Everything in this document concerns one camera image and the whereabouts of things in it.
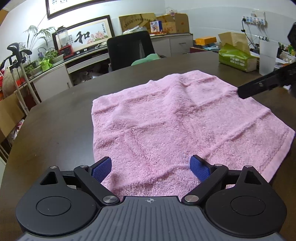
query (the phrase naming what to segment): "white plastic cup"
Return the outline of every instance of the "white plastic cup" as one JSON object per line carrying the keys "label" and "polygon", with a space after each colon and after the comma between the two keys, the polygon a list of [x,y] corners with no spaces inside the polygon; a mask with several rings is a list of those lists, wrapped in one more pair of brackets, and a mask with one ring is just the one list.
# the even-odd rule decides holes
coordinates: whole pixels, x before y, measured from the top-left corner
{"label": "white plastic cup", "polygon": [[260,40],[260,75],[267,75],[274,70],[278,48],[276,43]]}

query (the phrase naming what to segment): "crosshair symbol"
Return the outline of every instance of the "crosshair symbol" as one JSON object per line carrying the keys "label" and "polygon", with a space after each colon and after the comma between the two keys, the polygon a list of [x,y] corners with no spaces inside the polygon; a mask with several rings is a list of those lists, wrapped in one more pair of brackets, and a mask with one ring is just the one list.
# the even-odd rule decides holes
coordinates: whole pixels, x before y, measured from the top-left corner
{"label": "crosshair symbol", "polygon": [[154,199],[148,198],[146,201],[152,203],[152,202],[154,202]]}

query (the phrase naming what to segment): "green tissue package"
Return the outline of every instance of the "green tissue package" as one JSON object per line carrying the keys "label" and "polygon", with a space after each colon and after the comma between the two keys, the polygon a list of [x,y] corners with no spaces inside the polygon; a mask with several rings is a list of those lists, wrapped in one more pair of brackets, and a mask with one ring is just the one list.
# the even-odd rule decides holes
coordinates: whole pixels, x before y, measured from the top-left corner
{"label": "green tissue package", "polygon": [[257,69],[257,58],[230,44],[225,44],[219,51],[219,62],[236,69],[251,72]]}

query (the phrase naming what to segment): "ceiling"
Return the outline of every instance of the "ceiling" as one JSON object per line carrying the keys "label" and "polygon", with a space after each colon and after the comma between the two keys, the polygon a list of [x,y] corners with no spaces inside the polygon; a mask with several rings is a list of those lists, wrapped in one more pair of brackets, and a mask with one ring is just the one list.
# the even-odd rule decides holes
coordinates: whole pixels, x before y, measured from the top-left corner
{"label": "ceiling", "polygon": [[7,11],[11,11],[12,9],[14,9],[16,6],[20,5],[24,1],[26,0],[10,0],[10,2],[6,4],[3,9]]}

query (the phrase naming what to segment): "metal screw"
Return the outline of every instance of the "metal screw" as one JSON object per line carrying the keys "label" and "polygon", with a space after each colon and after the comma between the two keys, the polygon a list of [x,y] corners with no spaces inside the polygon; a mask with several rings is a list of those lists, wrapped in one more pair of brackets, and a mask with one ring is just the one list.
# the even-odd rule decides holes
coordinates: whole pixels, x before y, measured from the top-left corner
{"label": "metal screw", "polygon": [[105,203],[114,203],[114,202],[117,201],[117,197],[115,197],[115,196],[105,196],[105,197],[103,198],[103,201],[104,201]]}
{"label": "metal screw", "polygon": [[184,199],[187,202],[197,202],[199,200],[199,197],[195,195],[187,195]]}

